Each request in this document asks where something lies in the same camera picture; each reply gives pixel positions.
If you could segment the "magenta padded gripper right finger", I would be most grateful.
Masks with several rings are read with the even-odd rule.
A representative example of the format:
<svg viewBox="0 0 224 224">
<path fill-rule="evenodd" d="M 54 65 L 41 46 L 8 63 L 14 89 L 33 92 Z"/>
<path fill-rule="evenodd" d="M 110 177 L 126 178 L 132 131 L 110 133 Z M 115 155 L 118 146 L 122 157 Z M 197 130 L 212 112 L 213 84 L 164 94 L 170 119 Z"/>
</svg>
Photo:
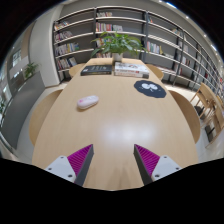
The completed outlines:
<svg viewBox="0 0 224 224">
<path fill-rule="evenodd" d="M 134 145 L 134 157 L 144 185 L 181 170 L 168 155 L 159 156 L 137 144 Z"/>
</svg>

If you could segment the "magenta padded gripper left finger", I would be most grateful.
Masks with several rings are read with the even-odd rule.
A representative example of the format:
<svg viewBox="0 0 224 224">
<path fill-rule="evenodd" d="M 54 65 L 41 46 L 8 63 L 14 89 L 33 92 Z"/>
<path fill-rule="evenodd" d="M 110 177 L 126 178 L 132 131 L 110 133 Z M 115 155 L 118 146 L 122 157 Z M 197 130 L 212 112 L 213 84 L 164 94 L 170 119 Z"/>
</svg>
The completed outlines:
<svg viewBox="0 0 224 224">
<path fill-rule="evenodd" d="M 76 185 L 82 186 L 93 155 L 93 145 L 90 144 L 69 156 L 60 155 L 50 165 L 48 165 L 45 170 L 75 183 Z"/>
</svg>

